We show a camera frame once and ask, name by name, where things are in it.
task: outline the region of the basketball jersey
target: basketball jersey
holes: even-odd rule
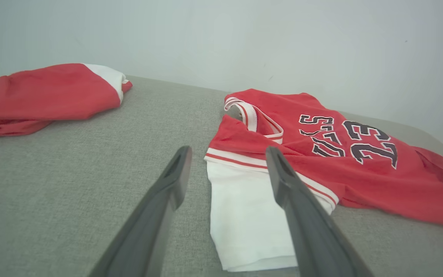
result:
[[[313,96],[232,93],[241,121],[223,116],[205,156],[211,236],[224,270],[296,266],[265,161],[277,147],[330,214],[336,205],[381,209],[443,225],[443,157],[347,120]]]

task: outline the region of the jersey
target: jersey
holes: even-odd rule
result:
[[[0,77],[0,137],[29,135],[53,121],[84,120],[119,107],[132,87],[103,65],[65,63]]]
[[[443,225],[443,157],[347,120],[313,96],[232,93],[241,121],[223,116],[205,156],[211,235],[229,271],[296,266],[265,161],[277,147],[330,214],[336,205],[381,209]]]

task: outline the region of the white trim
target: white trim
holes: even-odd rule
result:
[[[235,105],[239,111],[240,111],[240,116],[242,117],[242,123],[246,124],[247,123],[247,118],[246,118],[246,113],[244,112],[243,108],[241,105],[239,105],[239,103],[234,103],[233,105]]]
[[[276,134],[278,134],[280,131],[275,127],[275,126],[273,126],[272,124],[269,124],[269,127],[271,128],[271,131],[273,131],[273,133],[275,133],[275,135]]]
[[[109,83],[109,85],[116,91],[117,96],[119,97],[119,102],[123,102],[124,93],[122,84],[124,84],[123,82],[126,79],[124,74],[103,65],[88,65],[86,63],[83,63],[83,65]]]
[[[232,100],[239,100],[239,98],[236,98],[236,97],[229,97],[229,98],[227,98],[227,99],[225,100],[225,104],[228,103],[228,102],[230,102],[230,101],[232,101]]]
[[[264,169],[264,168],[250,167],[248,165],[241,165],[241,164],[238,164],[238,163],[232,163],[232,162],[229,162],[229,161],[220,160],[220,159],[213,158],[213,157],[208,157],[208,156],[204,156],[204,160],[205,161],[214,162],[214,163],[217,163],[217,164],[222,164],[222,165],[230,165],[230,166],[232,166],[234,168],[253,170],[253,171],[259,171],[259,172],[268,172],[268,170]]]
[[[269,139],[273,139],[274,137],[282,137],[283,134],[281,133],[274,133],[272,135],[265,135],[265,137],[269,138]]]
[[[230,107],[235,105],[237,108],[239,108],[240,113],[242,115],[242,122],[244,122],[247,125],[247,129],[252,132],[257,131],[257,114],[254,110],[254,107],[244,101],[238,100],[236,98],[232,98],[230,100],[227,100],[227,103],[225,104],[224,109],[229,110]]]
[[[215,156],[220,156],[223,158],[227,158],[230,160],[238,161],[238,162],[245,163],[245,164],[261,165],[261,166],[267,167],[267,163],[265,160],[251,158],[248,156],[244,156],[244,155],[240,155],[240,154],[236,154],[236,153],[232,153],[232,152],[228,152],[228,151],[208,148],[208,151],[206,153],[209,153],[209,154],[212,154]],[[256,170],[256,171],[261,171],[261,172],[268,172],[268,170],[264,169],[264,168],[250,167],[247,165],[241,165],[238,163],[233,163],[233,162],[229,162],[229,161],[225,161],[225,160],[216,159],[214,157],[205,156],[204,159],[206,161],[217,162],[217,163],[221,163],[221,164],[225,164],[225,165],[231,165],[231,166],[234,166],[237,168]],[[339,202],[338,196],[336,196],[336,194],[332,190],[330,190],[329,188],[323,186],[322,184],[319,184],[318,182],[310,179],[309,177],[306,177],[306,176],[300,174],[299,172],[296,172],[296,173],[297,173],[297,176],[300,178],[300,180],[302,180],[308,186],[311,186],[311,187],[315,188],[316,190],[329,195],[334,200],[334,202],[336,202],[336,203]],[[329,197],[327,197],[317,191],[312,191],[312,192],[319,195],[320,197],[322,197],[324,199],[329,199]],[[333,209],[336,207],[336,205],[334,205],[334,202],[331,201],[330,199],[327,200],[327,202],[329,202],[329,204],[333,207]]]
[[[262,115],[264,115],[264,117],[265,117],[268,121],[272,122],[272,123],[278,128],[277,131],[279,131],[281,134],[283,134],[283,128],[282,128],[278,123],[276,123],[276,121],[274,121],[271,117],[267,116],[267,115],[266,115],[264,112],[262,112],[259,108],[257,108],[257,109],[261,112]]]
[[[240,155],[240,154],[236,154],[236,153],[232,153],[232,152],[228,152],[228,151],[208,148],[208,151],[206,151],[206,153],[212,154],[212,155],[215,155],[215,156],[220,156],[220,157],[223,157],[223,158],[227,158],[227,159],[230,159],[230,160],[239,161],[239,162],[242,162],[242,163],[245,163],[245,164],[261,165],[261,166],[264,166],[264,167],[268,166],[267,163],[266,163],[266,160],[251,158],[251,157],[248,157],[248,156],[244,156],[244,155]]]

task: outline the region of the gray cushion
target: gray cushion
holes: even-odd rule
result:
[[[203,157],[226,93],[129,78],[134,87],[118,109],[0,138],[0,276],[87,275],[181,145],[193,148],[192,169],[163,275],[297,276],[297,268],[221,269],[209,232],[211,191]],[[346,116],[443,152],[422,131]],[[345,207],[332,217],[376,276],[443,276],[442,226]]]

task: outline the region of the red jersey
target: red jersey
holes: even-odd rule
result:
[[[331,210],[341,203],[443,225],[442,156],[347,120],[306,93],[250,89],[227,95],[225,110],[233,105],[242,122],[223,117],[207,161],[267,172],[271,145]]]
[[[83,120],[121,105],[132,87],[103,65],[67,63],[0,77],[0,137],[28,135],[55,120]]]

